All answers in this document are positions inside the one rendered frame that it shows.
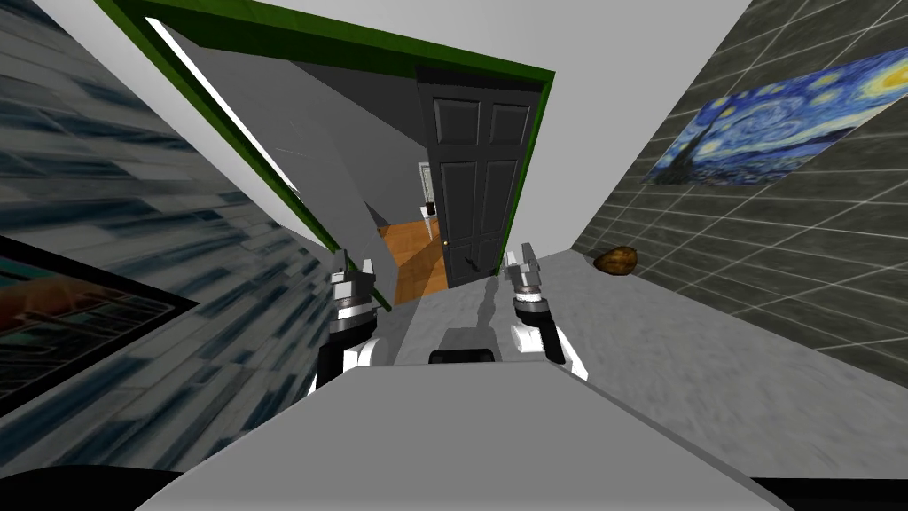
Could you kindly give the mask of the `brown round lump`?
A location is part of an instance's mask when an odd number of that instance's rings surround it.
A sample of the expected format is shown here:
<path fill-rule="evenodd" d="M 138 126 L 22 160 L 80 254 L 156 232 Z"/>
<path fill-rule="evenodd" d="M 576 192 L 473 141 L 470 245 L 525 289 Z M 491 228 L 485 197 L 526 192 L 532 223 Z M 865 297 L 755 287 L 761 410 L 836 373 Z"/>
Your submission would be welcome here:
<path fill-rule="evenodd" d="M 627 276 L 638 266 L 638 251 L 629 246 L 618 246 L 593 260 L 593 266 L 612 276 Z"/>

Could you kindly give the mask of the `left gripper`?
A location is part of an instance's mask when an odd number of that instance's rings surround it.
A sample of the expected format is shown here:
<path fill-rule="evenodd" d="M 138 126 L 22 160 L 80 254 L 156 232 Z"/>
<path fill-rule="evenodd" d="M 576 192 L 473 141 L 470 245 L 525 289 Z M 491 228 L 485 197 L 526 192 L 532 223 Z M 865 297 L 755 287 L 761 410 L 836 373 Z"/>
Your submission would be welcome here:
<path fill-rule="evenodd" d="M 333 286 L 333 300 L 369 303 L 375 284 L 373 262 L 371 258 L 363 261 L 361 271 L 348 270 L 348 251 L 340 251 L 340 272 L 331 276 Z"/>

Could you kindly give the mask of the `blue starry night painting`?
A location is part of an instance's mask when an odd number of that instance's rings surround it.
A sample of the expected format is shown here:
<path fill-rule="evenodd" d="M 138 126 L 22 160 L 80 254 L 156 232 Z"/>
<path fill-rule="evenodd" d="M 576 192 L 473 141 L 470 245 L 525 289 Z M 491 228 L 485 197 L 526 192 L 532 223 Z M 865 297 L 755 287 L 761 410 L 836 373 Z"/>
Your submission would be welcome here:
<path fill-rule="evenodd" d="M 908 94 L 908 47 L 714 99 L 642 185 L 766 185 Z"/>

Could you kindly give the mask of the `black panelled door leaf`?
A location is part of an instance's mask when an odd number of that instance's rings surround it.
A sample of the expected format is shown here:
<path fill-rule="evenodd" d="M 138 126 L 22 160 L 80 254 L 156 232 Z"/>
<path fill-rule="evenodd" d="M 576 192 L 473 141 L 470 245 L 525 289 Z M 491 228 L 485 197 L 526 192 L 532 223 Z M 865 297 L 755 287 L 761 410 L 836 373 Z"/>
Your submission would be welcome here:
<path fill-rule="evenodd" d="M 417 67 L 450 288 L 494 275 L 525 168 L 539 83 Z"/>

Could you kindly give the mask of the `black framed picture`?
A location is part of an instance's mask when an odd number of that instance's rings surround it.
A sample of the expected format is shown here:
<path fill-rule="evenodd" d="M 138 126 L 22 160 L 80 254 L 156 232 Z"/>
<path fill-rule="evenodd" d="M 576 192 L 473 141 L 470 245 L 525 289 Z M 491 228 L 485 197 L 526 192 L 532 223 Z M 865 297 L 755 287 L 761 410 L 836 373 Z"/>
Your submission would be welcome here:
<path fill-rule="evenodd" d="M 196 304 L 0 236 L 0 417 Z"/>

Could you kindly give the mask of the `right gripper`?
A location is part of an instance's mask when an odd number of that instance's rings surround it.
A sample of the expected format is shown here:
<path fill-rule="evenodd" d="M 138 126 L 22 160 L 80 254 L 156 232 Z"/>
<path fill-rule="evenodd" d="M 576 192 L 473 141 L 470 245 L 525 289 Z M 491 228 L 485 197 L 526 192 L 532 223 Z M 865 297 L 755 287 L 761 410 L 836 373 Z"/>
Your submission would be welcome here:
<path fill-rule="evenodd" d="M 536 263 L 535 252 L 529 242 L 521 244 L 522 263 L 516 264 L 513 251 L 507 251 L 503 258 L 503 271 L 506 280 L 512 283 L 517 295 L 540 295 L 540 267 Z"/>

